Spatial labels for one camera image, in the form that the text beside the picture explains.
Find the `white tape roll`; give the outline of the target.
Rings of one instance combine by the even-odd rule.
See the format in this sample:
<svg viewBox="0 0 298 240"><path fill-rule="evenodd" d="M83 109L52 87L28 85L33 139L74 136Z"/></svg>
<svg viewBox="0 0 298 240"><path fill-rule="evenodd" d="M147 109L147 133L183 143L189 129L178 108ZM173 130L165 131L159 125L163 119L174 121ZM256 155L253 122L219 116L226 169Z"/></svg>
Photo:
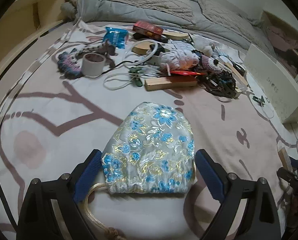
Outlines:
<svg viewBox="0 0 298 240"><path fill-rule="evenodd" d="M87 53L83 56L81 71L84 76L96 77L102 74L106 58L97 53Z"/></svg>

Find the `grey folded duvet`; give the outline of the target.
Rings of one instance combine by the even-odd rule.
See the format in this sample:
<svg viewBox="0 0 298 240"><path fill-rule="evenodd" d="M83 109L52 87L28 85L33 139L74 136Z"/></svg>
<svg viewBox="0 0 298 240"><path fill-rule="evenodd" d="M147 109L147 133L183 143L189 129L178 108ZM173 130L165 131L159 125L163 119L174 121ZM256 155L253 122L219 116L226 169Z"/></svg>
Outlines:
<svg viewBox="0 0 298 240"><path fill-rule="evenodd" d="M69 0L61 12L71 21L144 21L210 35L248 50L251 44L274 55L263 23L214 0Z"/></svg>

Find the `oval wooden box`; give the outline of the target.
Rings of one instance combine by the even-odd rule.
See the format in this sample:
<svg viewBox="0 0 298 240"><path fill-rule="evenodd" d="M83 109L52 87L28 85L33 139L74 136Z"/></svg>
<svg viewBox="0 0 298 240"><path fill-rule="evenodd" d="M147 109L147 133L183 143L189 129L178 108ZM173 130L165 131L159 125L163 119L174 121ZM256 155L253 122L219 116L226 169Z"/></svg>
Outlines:
<svg viewBox="0 0 298 240"><path fill-rule="evenodd" d="M187 34L187 33L180 33L180 32L177 32L177 31L166 31L166 30L164 30L162 34L164 36L168 37L171 40L181 41L181 40L187 40L187 39L189 39L189 34Z"/></svg>

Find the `red cardboard box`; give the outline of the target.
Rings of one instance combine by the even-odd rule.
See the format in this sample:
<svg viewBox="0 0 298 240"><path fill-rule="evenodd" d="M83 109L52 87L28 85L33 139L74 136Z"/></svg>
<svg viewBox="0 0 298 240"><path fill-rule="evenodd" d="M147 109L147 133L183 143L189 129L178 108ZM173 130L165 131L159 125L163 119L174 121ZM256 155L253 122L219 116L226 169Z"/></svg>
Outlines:
<svg viewBox="0 0 298 240"><path fill-rule="evenodd" d="M164 30L163 28L153 25L151 23L137 21L133 25L133 31L145 35L147 37L153 38L154 40L159 40L161 39Z"/></svg>

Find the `pink patterned bed sheet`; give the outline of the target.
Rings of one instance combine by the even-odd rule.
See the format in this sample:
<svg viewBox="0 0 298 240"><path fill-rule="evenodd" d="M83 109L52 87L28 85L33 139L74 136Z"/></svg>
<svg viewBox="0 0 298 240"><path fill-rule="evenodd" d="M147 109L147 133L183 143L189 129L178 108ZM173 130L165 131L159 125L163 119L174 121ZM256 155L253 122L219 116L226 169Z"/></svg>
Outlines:
<svg viewBox="0 0 298 240"><path fill-rule="evenodd" d="M250 88L232 100L201 87L147 92L128 85L111 91L103 86L106 76L65 80L57 71L58 55L84 45L87 36L97 38L82 29L76 32L78 43L55 42L31 64L0 106L0 184L16 222L32 179L55 180L72 172L93 149L104 150L137 105L155 102L184 113L196 151L206 149L214 161L242 179L269 181L284 232L291 188L277 177L282 166L278 150L284 147L298 159L298 123L280 122L250 74ZM263 96L265 105L261 107L253 96ZM220 204L197 176L188 196L110 196L102 189L90 208L127 239L198 239Z"/></svg>

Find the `blue floral brocade pouch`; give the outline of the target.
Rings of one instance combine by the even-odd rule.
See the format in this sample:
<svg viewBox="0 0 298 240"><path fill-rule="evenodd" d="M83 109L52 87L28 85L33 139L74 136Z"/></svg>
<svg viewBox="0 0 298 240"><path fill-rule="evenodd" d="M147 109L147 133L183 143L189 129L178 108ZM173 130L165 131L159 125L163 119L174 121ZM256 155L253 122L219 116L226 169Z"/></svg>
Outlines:
<svg viewBox="0 0 298 240"><path fill-rule="evenodd" d="M195 142L183 113L153 102L133 109L101 157L110 194L186 194L195 180Z"/></svg>

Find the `white shoe box lid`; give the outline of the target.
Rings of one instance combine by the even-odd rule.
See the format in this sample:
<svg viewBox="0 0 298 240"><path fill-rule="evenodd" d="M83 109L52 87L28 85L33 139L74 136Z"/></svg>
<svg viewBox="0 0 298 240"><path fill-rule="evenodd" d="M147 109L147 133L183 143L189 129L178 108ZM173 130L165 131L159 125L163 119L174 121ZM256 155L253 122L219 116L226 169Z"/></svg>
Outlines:
<svg viewBox="0 0 298 240"><path fill-rule="evenodd" d="M298 122L298 84L285 67L253 44L243 64L264 91L280 121Z"/></svg>

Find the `dark bead tangle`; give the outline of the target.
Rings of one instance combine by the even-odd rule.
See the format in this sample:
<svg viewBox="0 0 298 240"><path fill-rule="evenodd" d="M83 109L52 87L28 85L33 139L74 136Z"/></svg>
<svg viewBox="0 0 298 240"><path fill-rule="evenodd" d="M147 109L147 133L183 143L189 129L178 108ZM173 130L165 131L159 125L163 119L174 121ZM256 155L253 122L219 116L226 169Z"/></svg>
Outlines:
<svg viewBox="0 0 298 240"><path fill-rule="evenodd" d="M219 73L208 70L200 79L205 90L214 96L233 99L237 96L236 81L232 74L222 70Z"/></svg>

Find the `long wooden block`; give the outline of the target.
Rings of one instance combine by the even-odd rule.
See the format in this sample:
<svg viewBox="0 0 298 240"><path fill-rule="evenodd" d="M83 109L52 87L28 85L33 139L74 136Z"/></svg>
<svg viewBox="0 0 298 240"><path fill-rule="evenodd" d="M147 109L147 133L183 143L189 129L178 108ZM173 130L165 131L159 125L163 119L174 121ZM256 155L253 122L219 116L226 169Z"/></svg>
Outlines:
<svg viewBox="0 0 298 240"><path fill-rule="evenodd" d="M144 81L144 87L147 91L193 87L196 85L197 80L193 76L155 77Z"/></svg>

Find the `blue snack packet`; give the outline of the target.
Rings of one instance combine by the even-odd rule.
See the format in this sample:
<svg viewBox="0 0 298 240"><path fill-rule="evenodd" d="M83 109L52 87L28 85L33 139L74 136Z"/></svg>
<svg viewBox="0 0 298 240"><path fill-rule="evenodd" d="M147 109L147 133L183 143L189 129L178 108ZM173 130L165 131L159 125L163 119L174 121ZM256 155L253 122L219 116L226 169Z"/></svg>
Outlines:
<svg viewBox="0 0 298 240"><path fill-rule="evenodd" d="M124 49L129 33L125 29L106 27L103 42L109 42L115 48Z"/></svg>

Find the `wooden bedside shelf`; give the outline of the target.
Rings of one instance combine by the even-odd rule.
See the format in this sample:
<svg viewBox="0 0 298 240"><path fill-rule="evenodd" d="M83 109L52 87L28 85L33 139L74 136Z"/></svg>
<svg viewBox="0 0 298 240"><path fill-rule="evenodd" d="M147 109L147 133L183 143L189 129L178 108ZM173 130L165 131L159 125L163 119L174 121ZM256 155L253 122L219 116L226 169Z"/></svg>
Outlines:
<svg viewBox="0 0 298 240"><path fill-rule="evenodd" d="M43 33L63 23L61 5L69 0L16 0L0 19L0 77Z"/></svg>

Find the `purple toy dinosaur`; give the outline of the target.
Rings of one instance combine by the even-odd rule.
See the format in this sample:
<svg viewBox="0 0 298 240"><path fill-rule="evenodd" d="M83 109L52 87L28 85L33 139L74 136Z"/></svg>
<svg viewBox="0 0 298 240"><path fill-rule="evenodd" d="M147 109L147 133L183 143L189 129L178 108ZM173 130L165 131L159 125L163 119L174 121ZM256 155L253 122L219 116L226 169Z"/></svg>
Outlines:
<svg viewBox="0 0 298 240"><path fill-rule="evenodd" d="M77 49L73 48L70 52L64 51L58 57L58 71L66 79L78 79L83 76L81 66L76 59Z"/></svg>

